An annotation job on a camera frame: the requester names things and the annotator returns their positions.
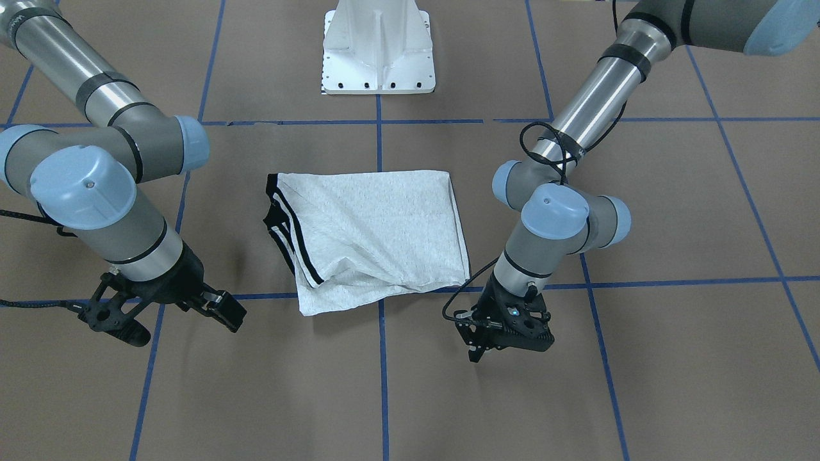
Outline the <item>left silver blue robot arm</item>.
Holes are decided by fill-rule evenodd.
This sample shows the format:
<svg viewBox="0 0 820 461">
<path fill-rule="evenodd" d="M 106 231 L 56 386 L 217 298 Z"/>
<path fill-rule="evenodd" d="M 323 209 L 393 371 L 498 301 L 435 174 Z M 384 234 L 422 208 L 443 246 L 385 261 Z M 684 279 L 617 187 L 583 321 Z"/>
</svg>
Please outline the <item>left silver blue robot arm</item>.
<svg viewBox="0 0 820 461">
<path fill-rule="evenodd" d="M 489 280 L 468 310 L 442 316 L 453 322 L 476 364 L 490 350 L 545 352 L 554 343 L 542 289 L 566 255 L 607 248 L 632 227 L 626 204 L 589 195 L 569 184 L 583 158 L 617 125 L 633 91 L 654 65 L 691 45 L 779 56 L 815 30 L 817 1 L 639 1 L 617 22 L 615 41 L 536 143 L 519 143 L 527 156 L 498 167 L 492 189 L 520 218 Z"/>
</svg>

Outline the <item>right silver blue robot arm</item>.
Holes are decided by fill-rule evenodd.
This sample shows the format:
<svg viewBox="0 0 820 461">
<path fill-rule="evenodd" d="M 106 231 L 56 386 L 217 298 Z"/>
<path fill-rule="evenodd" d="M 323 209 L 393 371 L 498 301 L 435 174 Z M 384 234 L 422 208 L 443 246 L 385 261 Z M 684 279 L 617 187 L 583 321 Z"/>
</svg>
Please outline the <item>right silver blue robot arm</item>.
<svg viewBox="0 0 820 461">
<path fill-rule="evenodd" d="M 237 332 L 246 310 L 205 283 L 199 258 L 140 190 L 141 183 L 207 163 L 202 125 L 162 113 L 53 1 L 3 1 L 2 44 L 30 61 L 92 124 L 77 133 L 32 124 L 2 131 L 3 183 L 110 265 L 87 302 L 59 306 L 94 332 L 138 347 L 151 336 L 136 317 L 152 303 L 193 310 Z"/>
</svg>

